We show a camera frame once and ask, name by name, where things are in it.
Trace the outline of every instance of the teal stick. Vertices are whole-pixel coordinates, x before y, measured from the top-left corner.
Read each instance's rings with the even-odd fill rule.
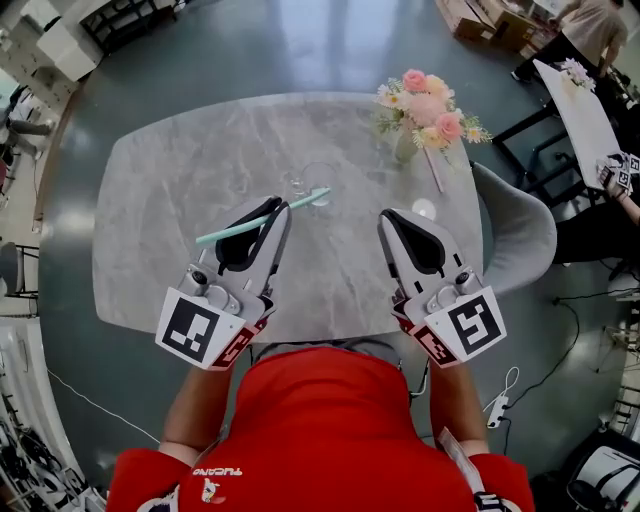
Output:
[[[313,203],[321,197],[326,196],[329,192],[331,192],[330,188],[321,188],[310,196],[303,197],[302,199],[291,203],[289,205],[289,208],[295,210],[296,208],[306,206],[309,203]],[[211,233],[209,235],[199,236],[198,238],[196,238],[196,245],[210,245],[214,242],[217,242],[218,240],[223,240],[224,238],[229,238],[230,236],[239,235],[240,233],[246,233],[247,231],[251,231],[252,229],[259,228],[260,226],[266,224],[267,220],[269,220],[269,216],[263,215],[262,217],[250,220],[249,222],[245,222],[244,224],[239,224],[238,226],[231,226],[230,228],[216,231],[215,233]]]

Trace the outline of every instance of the white cable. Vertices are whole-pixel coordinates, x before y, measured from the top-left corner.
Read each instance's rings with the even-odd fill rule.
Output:
[[[150,437],[151,439],[153,439],[156,443],[160,444],[160,441],[158,441],[155,437],[153,437],[151,434],[149,434],[149,432],[147,432],[146,430],[141,429],[140,427],[134,425],[133,423],[131,423],[130,421],[125,420],[122,416],[118,416],[117,414],[112,413],[111,411],[107,411],[104,407],[98,405],[95,402],[92,402],[91,400],[89,400],[86,396],[84,396],[81,393],[78,393],[75,389],[73,389],[71,386],[69,386],[69,384],[67,384],[65,381],[63,381],[60,377],[58,377],[55,373],[53,373],[51,370],[49,370],[47,368],[47,371],[51,374],[52,377],[55,377],[58,382],[60,382],[60,384],[62,384],[63,386],[69,388],[71,391],[73,391],[76,395],[78,395],[80,398],[83,398],[84,400],[86,400],[87,402],[89,402],[91,405],[93,405],[94,407],[97,407],[98,409],[100,409],[101,411],[106,412],[109,416],[113,416],[114,418],[118,418],[121,421],[124,421],[127,425],[129,425],[130,427],[135,428],[136,430],[142,432],[145,436]]]
[[[516,378],[513,379],[513,382],[511,384],[509,384],[509,375],[511,375],[511,372],[513,370],[516,371]],[[518,368],[517,366],[512,366],[511,368],[509,368],[507,375],[505,375],[504,377],[504,389],[500,393],[498,393],[498,395],[496,395],[496,397],[491,400],[491,402],[489,402],[484,409],[482,409],[482,412],[485,412],[489,407],[491,407],[501,396],[507,396],[507,391],[509,391],[513,386],[516,385],[516,382],[518,382],[518,377],[520,377],[520,368]]]

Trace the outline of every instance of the white plug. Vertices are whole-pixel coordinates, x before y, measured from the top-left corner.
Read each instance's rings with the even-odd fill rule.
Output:
[[[500,418],[504,416],[504,411],[509,402],[509,397],[504,395],[499,395],[496,398],[496,401],[493,404],[493,409],[491,410],[491,415],[489,416],[489,421],[487,421],[487,428],[498,428],[500,426],[500,422],[502,421]]]

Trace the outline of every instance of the hand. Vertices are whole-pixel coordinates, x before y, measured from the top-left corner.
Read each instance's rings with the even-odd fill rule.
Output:
[[[607,191],[607,194],[609,194],[611,198],[622,201],[625,197],[627,197],[627,191],[623,187],[618,185],[615,175],[606,167],[598,172],[598,181],[602,183],[602,185],[604,185],[604,189]]]

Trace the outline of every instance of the black pants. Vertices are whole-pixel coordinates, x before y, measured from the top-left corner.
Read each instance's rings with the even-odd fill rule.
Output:
[[[640,199],[640,194],[633,194]],[[556,224],[558,246],[554,263],[627,258],[640,261],[640,227],[617,202],[597,204]]]
[[[516,75],[523,80],[531,80],[536,67],[534,60],[539,60],[545,64],[554,64],[555,62],[563,62],[567,59],[575,59],[584,66],[587,73],[594,80],[598,78],[598,69],[589,59],[580,53],[580,51],[571,44],[571,41],[560,32],[551,42],[542,48],[533,57],[523,62],[515,69]]]

